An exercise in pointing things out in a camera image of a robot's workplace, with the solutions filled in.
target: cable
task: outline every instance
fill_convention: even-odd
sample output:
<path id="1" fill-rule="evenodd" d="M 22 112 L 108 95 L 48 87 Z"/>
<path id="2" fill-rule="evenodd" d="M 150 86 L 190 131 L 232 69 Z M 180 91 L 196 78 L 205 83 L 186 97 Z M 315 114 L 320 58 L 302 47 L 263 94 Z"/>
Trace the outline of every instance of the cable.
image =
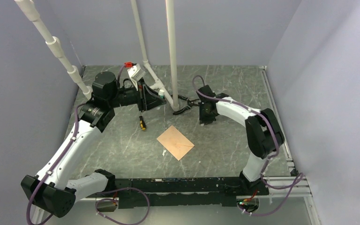
<path id="1" fill-rule="evenodd" d="M 245 202 L 250 202 L 257 194 L 257 189 L 253 192 L 253 195 L 250 198 L 246 198 L 243 201 Z"/>
<path id="2" fill-rule="evenodd" d="M 147 200 L 147 212 L 145 213 L 144 217 L 137 223 L 134 223 L 134 224 L 124 224 L 124 223 L 121 223 L 119 221 L 116 221 L 115 219 L 111 218 L 111 217 L 108 217 L 106 215 L 104 215 L 103 213 L 99 212 L 98 209 L 97 209 L 97 205 L 100 203 L 100 202 L 104 202 L 104 201 L 110 201 L 110 202 L 113 202 L 113 203 L 117 203 L 118 201 L 117 200 L 114 200 L 114 199 L 111 199 L 111 198 L 104 198 L 104 199 L 101 199 L 99 200 L 98 202 L 96 202 L 96 205 L 95 205 L 95 209 L 96 209 L 96 215 L 100 215 L 114 223 L 117 223 L 119 225 L 138 225 L 140 223 L 142 223 L 148 216 L 148 213 L 150 212 L 150 200 L 148 199 L 147 195 L 140 189 L 137 189 L 137 188 L 134 188 L 134 187 L 124 187 L 124 188 L 120 188 L 120 189 L 116 189 L 116 190 L 113 190 L 113 191 L 104 191 L 104 192 L 99 192 L 98 194 L 109 194 L 109 193 L 112 193 L 112 192 L 118 192 L 118 191 L 124 191 L 124 190 L 135 190 L 139 193 L 141 193 L 145 199 Z"/>
<path id="3" fill-rule="evenodd" d="M 205 86 L 205 81 L 204 79 L 200 76 L 200 75 L 196 75 L 193 79 L 192 79 L 192 85 L 194 87 L 194 90 L 202 97 L 206 98 L 206 99 L 210 99 L 210 100 L 213 100 L 213 101 L 222 101 L 222 102 L 228 102 L 228 103 L 231 103 L 231 104 L 236 104 L 238 106 L 241 106 L 242 108 L 250 111 L 251 113 L 254 113 L 256 115 L 258 115 L 259 117 L 262 118 L 262 120 L 266 123 L 267 125 L 267 129 L 269 130 L 270 134 L 271 134 L 271 137 L 274 141 L 274 144 L 275 144 L 275 149 L 276 151 L 274 152 L 274 154 L 272 155 L 269 155 L 267 157 L 267 161 L 264 163 L 263 165 L 263 168 L 262 168 L 262 171 L 260 173 L 260 179 L 262 180 L 262 182 L 272 188 L 272 189 L 276 189 L 276 190 L 281 190 L 281 189 L 286 189 L 286 188 L 289 188 L 289 191 L 288 191 L 288 194 L 285 196 L 285 199 L 278 205 L 277 208 L 275 208 L 273 211 L 269 212 L 269 213 L 263 213 L 263 214 L 251 214 L 253 216 L 268 216 L 268 215 L 271 215 L 272 213 L 275 213 L 278 209 L 280 209 L 282 207 L 282 205 L 286 202 L 287 198 L 289 197 L 289 194 L 290 192 L 292 191 L 292 188 L 297 184 L 299 183 L 303 177 L 304 177 L 304 174 L 301 172 L 299 173 L 295 179 L 293 180 L 293 183 L 291 185 L 288 185 L 288 186 L 283 186 L 283 187 L 276 187 L 276 186 L 272 186 L 270 185 L 269 183 L 267 183 L 267 181 L 263 178 L 263 173 L 264 171 L 266 170 L 267 166 L 268 166 L 268 163 L 271 159 L 273 159 L 274 157 L 278 156 L 279 154 L 279 145 L 278 145 L 278 141 L 277 141 L 277 138 L 275 137 L 275 134 L 274 134 L 274 131 L 272 130 L 272 127 L 271 127 L 271 124 L 269 123 L 269 121 L 267 120 L 267 118 L 265 118 L 261 113 L 259 113 L 258 111 L 242 104 L 242 103 L 239 103 L 239 102 L 236 102 L 236 101 L 230 101 L 230 100 L 227 100 L 227 99 L 222 99 L 222 98 L 215 98 L 215 97 L 209 97 L 209 96 L 206 96 L 204 94 L 202 94 L 196 87 L 195 85 L 195 79 L 199 77 L 201 80 L 202 80 L 202 83 L 203 85 Z"/>
<path id="4" fill-rule="evenodd" d="M 122 74 L 122 70 L 123 70 L 123 68 L 125 68 L 125 64 L 122 64 L 122 66 L 120 67 L 120 69 L 119 69 L 119 72 L 118 72 L 118 83 L 120 83 L 120 75 Z"/>
<path id="5" fill-rule="evenodd" d="M 31 221 L 30 218 L 30 211 L 31 211 L 31 205 L 32 202 L 35 199 L 35 196 L 37 195 L 38 190 L 41 188 L 42 184 L 44 184 L 44 182 L 47 180 L 47 178 L 49 177 L 49 172 L 53 172 L 53 170 L 56 168 L 57 164 L 59 164 L 59 162 L 63 159 L 63 157 L 65 156 L 65 154 L 68 152 L 68 150 L 70 149 L 71 145 L 75 142 L 76 140 L 76 135 L 78 134 L 78 128 L 79 128 L 79 121 L 78 121 L 78 108 L 82 105 L 84 105 L 85 103 L 82 103 L 80 105 L 78 105 L 75 110 L 74 110 L 74 115 L 75 115 L 75 125 L 74 125 L 74 134 L 72 134 L 72 137 L 67 146 L 65 147 L 65 149 L 63 150 L 63 152 L 59 155 L 59 157 L 56 159 L 56 161 L 54 161 L 54 163 L 52 164 L 52 166 L 49 168 L 48 171 L 46 171 L 46 174 L 43 176 L 43 178 L 41 179 L 41 181 L 38 183 L 37 187 L 35 188 L 35 190 L 32 192 L 31 197 L 28 201 L 27 204 L 27 211 L 26 211 L 26 219 L 27 219 L 27 223 L 28 225 L 43 225 L 45 224 L 52 216 L 53 214 L 50 214 L 44 221 L 42 221 L 40 224 L 34 224 Z"/>

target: gray marble floor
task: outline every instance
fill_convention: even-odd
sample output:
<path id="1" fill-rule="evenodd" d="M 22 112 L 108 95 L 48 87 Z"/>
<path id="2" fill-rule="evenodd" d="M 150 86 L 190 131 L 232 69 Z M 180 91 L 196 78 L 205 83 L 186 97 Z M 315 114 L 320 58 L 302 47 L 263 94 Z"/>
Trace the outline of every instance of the gray marble floor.
<path id="1" fill-rule="evenodd" d="M 154 66 L 153 69 L 171 92 L 170 66 Z M 117 74 L 118 70 L 119 66 L 88 66 L 83 80 L 87 85 L 91 85 L 97 73 L 111 71 Z M 191 85 L 195 75 L 204 77 L 216 93 L 226 93 L 254 108 L 265 109 L 270 106 L 258 67 L 178 66 L 179 94 L 197 98 Z M 122 79 L 127 76 L 124 71 Z M 145 80 L 148 85 L 153 84 L 149 74 L 145 76 Z M 74 105 L 85 100 L 79 91 Z M 116 108 L 116 116 L 102 138 L 96 140 L 86 152 L 72 178 L 78 179 L 99 168 L 115 174 L 118 178 L 239 175 L 250 154 L 244 127 L 224 116 L 218 116 L 213 124 L 200 126 L 197 107 L 178 116 L 172 115 L 172 112 L 169 104 L 144 112 L 147 130 L 142 131 L 138 124 L 137 106 Z M 68 132 L 73 122 L 71 115 Z M 180 161 L 169 152 L 163 156 L 164 147 L 157 141 L 157 137 L 171 125 L 195 145 Z M 290 175 L 283 151 L 269 165 L 266 175 Z"/>

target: black metal base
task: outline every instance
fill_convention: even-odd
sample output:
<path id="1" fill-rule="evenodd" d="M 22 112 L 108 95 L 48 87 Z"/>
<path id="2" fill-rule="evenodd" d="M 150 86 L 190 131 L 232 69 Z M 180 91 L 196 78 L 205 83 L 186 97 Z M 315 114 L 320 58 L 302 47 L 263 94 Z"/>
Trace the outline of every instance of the black metal base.
<path id="1" fill-rule="evenodd" d="M 132 187 L 145 192 L 151 206 L 210 205 L 236 206 L 236 196 L 268 195 L 269 191 L 260 182 L 251 189 L 242 188 L 239 177 L 208 178 L 162 178 L 162 179 L 116 179 L 116 189 Z M 107 197 L 94 194 L 90 197 Z M 147 206 L 142 194 L 136 191 L 120 191 L 119 209 Z"/>

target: pvc pipe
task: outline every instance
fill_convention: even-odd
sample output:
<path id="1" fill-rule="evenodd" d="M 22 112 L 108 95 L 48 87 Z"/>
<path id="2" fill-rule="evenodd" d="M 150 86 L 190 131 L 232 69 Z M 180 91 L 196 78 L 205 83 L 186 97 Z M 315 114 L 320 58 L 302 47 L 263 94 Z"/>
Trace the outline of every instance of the pvc pipe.
<path id="1" fill-rule="evenodd" d="M 176 34 L 174 27 L 174 4 L 173 0 L 165 0 L 166 2 L 166 18 L 168 26 L 169 54 L 170 54 L 170 70 L 172 74 L 173 89 L 173 107 L 174 111 L 179 110 L 178 90 L 177 90 L 177 59 L 176 59 Z"/>
<path id="2" fill-rule="evenodd" d="M 177 108 L 173 106 L 173 98 L 170 96 L 170 94 L 167 92 L 165 85 L 162 83 L 162 81 L 157 77 L 154 70 L 152 70 L 151 65 L 149 63 L 145 63 L 144 67 L 148 70 L 148 72 L 151 74 L 151 76 L 155 80 L 155 84 L 159 89 L 164 90 L 165 92 L 165 99 L 169 102 L 170 106 L 174 111 L 179 110 L 179 105 L 177 105 Z"/>
<path id="3" fill-rule="evenodd" d="M 63 64 L 71 79 L 78 85 L 86 98 L 90 99 L 92 88 L 85 85 L 81 76 L 79 75 L 78 68 L 73 66 L 65 56 L 60 44 L 60 40 L 57 37 L 53 37 L 45 24 L 42 22 L 40 14 L 35 8 L 34 2 L 32 0 L 15 0 L 15 2 L 28 18 L 28 20 L 30 20 L 35 25 L 41 36 L 45 39 L 45 42 L 50 51 L 52 51 L 53 55 Z"/>
<path id="4" fill-rule="evenodd" d="M 142 50 L 142 56 L 143 56 L 143 62 L 148 63 L 147 51 L 145 50 L 143 30 L 142 30 L 142 25 L 140 23 L 139 10 L 137 8 L 137 3 L 136 3 L 136 0 L 131 0 L 130 2 L 132 3 L 133 17 L 135 18 L 135 22 L 136 22 L 137 35 L 139 36 L 140 48 Z"/>
<path id="5" fill-rule="evenodd" d="M 141 26 L 141 23 L 140 23 L 140 17 L 139 17 L 139 11 L 138 11 L 138 8 L 137 8 L 137 3 L 136 3 L 136 0 L 131 0 L 130 2 L 132 3 L 133 17 L 135 18 L 135 22 L 136 22 L 137 35 L 139 37 L 140 48 L 142 50 L 142 57 L 143 57 L 144 67 L 148 70 L 148 72 L 151 74 L 151 76 L 155 80 L 155 84 L 153 84 L 152 87 L 153 87 L 153 89 L 162 89 L 164 91 L 165 99 L 169 102 L 171 108 L 174 111 L 177 111 L 177 110 L 179 110 L 179 104 L 177 103 L 176 104 L 177 107 L 174 107 L 172 96 L 168 93 L 168 91 L 166 90 L 164 84 L 157 77 L 157 74 L 155 74 L 154 70 L 152 70 L 152 68 L 151 68 L 151 65 L 148 63 L 147 51 L 145 49 L 145 43 L 144 43 L 144 38 L 143 38 L 143 30 L 142 30 L 142 26 Z"/>

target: end effector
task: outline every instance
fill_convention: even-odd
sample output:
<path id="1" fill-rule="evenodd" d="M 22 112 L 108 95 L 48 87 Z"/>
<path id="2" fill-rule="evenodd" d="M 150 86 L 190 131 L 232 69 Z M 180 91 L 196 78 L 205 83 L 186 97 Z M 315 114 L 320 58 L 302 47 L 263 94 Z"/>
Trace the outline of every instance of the end effector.
<path id="1" fill-rule="evenodd" d="M 115 116 L 114 108 L 137 104 L 139 111 L 144 112 L 166 104 L 166 100 L 149 88 L 143 78 L 136 82 L 137 87 L 129 83 L 131 87 L 121 87 L 113 73 L 105 71 L 97 74 L 92 84 L 92 98 L 81 108 L 79 119 L 103 132 Z"/>

